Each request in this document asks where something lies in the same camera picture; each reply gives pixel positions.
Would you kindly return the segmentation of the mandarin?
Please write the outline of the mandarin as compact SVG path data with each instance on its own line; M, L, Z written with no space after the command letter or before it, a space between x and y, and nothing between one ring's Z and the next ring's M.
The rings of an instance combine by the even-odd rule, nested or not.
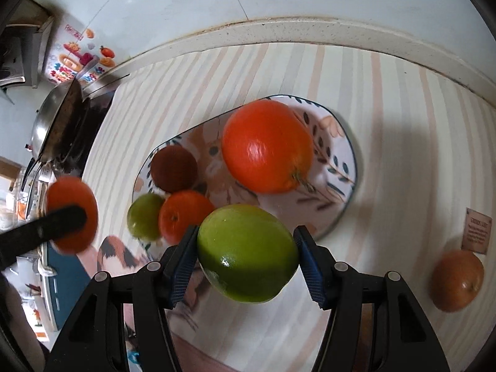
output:
M214 204L199 192L188 190L171 194L159 212L162 237L168 244L179 244L189 226L199 226L214 210Z
M98 205L91 188L81 178L65 175L46 192L45 209L55 212L58 224L53 242L63 255L86 250L98 229Z

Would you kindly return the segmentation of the brown round fruit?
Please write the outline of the brown round fruit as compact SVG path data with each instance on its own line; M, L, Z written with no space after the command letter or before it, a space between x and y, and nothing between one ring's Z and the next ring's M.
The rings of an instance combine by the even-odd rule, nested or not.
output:
M430 299L442 312L458 312L477 297L483 279L483 263L473 252L451 250L441 256L432 272Z

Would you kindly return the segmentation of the green apple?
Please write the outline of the green apple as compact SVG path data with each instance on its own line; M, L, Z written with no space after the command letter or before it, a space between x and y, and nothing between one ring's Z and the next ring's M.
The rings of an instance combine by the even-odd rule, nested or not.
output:
M162 236L159 213L164 201L156 193L145 193L131 204L127 212L127 227L132 236L144 242L154 242Z
M272 300L298 268L293 236L273 215L248 204L209 214L197 234L198 259L209 282L232 300Z

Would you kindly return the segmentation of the small dark red fruit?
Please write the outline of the small dark red fruit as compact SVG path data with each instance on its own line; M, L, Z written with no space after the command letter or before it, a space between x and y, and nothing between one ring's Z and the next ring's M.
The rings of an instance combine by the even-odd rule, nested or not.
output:
M150 162L150 176L155 185L164 192L189 190L197 180L197 161L182 146L169 145L153 156Z

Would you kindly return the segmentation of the large orange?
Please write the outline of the large orange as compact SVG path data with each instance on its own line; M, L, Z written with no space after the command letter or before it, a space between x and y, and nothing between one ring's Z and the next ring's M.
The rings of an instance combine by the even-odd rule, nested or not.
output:
M308 180L313 139L289 106L261 99L237 109L222 134L229 173L255 193L291 192Z

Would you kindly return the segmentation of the blue kitchen cabinet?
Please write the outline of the blue kitchen cabinet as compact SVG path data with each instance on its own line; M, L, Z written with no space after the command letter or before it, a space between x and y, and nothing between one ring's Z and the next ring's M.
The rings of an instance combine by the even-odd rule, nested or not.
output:
M56 329L61 330L90 277L77 256L61 255L51 243L45 244L44 250L47 265L55 271L54 276L47 278L50 310Z

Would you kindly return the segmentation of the steel wok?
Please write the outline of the steel wok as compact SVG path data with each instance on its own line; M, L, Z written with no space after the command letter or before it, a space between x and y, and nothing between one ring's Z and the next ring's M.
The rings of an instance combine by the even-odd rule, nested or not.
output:
M60 154L63 135L75 117L76 105L81 102L82 88L77 78L60 83L46 96L33 122L32 159L21 182L22 190L37 164L48 163Z

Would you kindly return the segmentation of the small brown label tag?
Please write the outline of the small brown label tag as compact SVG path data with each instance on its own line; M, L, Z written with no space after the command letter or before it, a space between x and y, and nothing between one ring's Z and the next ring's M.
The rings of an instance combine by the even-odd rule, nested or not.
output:
M463 229L462 249L485 255L489 250L489 242L493 219L471 208L466 209Z

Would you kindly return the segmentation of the oval floral ceramic plate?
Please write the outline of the oval floral ceramic plate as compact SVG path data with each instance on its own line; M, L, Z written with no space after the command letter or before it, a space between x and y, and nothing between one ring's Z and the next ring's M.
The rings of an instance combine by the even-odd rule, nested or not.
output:
M237 203L257 206L288 230L303 225L315 239L326 236L346 211L357 187L357 156L352 141L325 106L292 95L273 95L271 99L289 107L312 137L314 154L308 183L314 187L313 192L298 186L284 194L261 194L235 180L221 155L224 126L234 114L229 110L165 139L150 151L136 175L132 201L148 194L169 197L152 180L150 165L160 149L180 146L197 161L193 189L209 198L215 207Z

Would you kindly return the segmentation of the black gas stove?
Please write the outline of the black gas stove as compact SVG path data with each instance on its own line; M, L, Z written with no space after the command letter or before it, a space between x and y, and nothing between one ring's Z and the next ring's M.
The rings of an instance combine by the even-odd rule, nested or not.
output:
M82 176L98 131L111 108L113 96L125 77L110 76L103 83L97 82L95 89L85 95L83 117L77 125L79 129L77 133L69 133L72 140L63 154L51 163L55 177Z

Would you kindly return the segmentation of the black range hood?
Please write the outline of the black range hood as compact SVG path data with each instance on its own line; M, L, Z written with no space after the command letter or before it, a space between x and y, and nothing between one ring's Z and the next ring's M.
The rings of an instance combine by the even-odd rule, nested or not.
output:
M7 89L37 88L54 16L34 0L21 0L1 31L1 97L13 103Z

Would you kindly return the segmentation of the colourful wall sticker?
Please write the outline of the colourful wall sticker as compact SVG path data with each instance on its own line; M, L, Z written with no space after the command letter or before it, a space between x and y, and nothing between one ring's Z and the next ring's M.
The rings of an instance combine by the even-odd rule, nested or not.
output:
M54 84L78 78L85 86L113 69L117 59L116 49L93 29L65 22L49 43L43 75Z

